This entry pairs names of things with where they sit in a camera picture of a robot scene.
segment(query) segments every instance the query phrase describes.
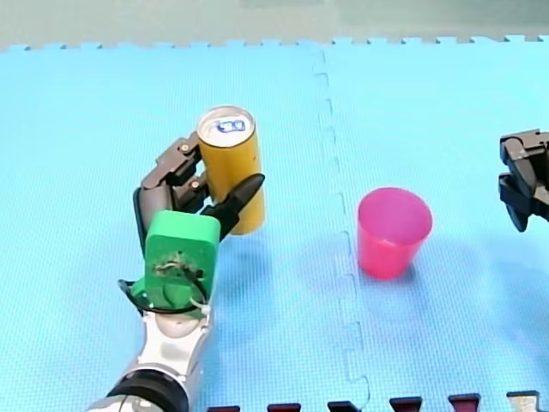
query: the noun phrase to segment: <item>puzzle mat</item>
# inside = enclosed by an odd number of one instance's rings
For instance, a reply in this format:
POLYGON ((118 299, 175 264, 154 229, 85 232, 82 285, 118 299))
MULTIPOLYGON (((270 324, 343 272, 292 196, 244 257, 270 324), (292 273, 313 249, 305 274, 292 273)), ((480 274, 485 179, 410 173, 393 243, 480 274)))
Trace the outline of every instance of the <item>puzzle mat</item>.
POLYGON ((0 55, 0 319, 6 410, 74 412, 140 348, 116 280, 142 258, 131 193, 211 106, 256 116, 268 219, 220 248, 217 325, 196 410, 508 391, 549 409, 547 226, 511 226, 498 138, 549 129, 549 44, 440 39, 186 48, 60 45, 0 55), (355 266, 358 200, 420 194, 433 233, 400 282, 355 266))

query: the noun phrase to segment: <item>can top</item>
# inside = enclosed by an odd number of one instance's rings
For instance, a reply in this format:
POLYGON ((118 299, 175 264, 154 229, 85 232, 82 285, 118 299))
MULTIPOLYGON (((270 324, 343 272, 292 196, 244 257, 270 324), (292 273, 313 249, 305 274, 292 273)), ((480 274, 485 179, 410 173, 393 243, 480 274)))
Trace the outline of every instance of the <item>can top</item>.
POLYGON ((235 106, 220 106, 204 113, 196 127, 200 140, 217 148, 232 148, 245 142, 256 128, 254 118, 235 106))

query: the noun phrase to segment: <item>plastic cup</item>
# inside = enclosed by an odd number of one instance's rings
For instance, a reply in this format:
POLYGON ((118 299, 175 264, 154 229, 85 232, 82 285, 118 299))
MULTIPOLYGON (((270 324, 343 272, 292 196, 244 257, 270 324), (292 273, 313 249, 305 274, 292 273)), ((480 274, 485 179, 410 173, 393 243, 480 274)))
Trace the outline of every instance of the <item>plastic cup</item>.
POLYGON ((425 202, 411 191, 383 187, 360 201, 358 260, 369 276, 402 276, 432 229, 425 202))

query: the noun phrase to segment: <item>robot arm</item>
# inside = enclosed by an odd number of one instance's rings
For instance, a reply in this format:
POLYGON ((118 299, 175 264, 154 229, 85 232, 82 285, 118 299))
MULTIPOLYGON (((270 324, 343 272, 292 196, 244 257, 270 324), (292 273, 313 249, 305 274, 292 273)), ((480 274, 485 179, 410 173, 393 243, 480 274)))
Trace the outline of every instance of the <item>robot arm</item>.
POLYGON ((499 175, 499 197, 519 232, 528 218, 549 221, 549 133, 528 130, 500 139, 500 157, 509 168, 499 175))
POLYGON ((198 357, 214 319, 217 248, 264 181, 251 175, 222 202, 205 206, 206 175, 195 176, 200 160, 196 135, 178 139, 134 192, 145 275, 119 286, 142 315, 145 343, 87 412, 190 412, 202 373, 198 357))

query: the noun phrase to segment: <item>cylindrical can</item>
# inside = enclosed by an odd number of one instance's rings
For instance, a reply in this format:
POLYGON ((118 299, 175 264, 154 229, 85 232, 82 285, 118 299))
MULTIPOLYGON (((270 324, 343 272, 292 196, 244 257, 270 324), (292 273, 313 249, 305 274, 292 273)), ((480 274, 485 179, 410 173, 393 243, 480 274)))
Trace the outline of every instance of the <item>cylindrical can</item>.
MULTIPOLYGON (((261 172, 256 121, 246 110, 219 106, 204 113, 196 127, 211 197, 220 202, 242 180, 261 172)), ((258 229, 265 219, 263 189, 240 212, 232 234, 258 229)))

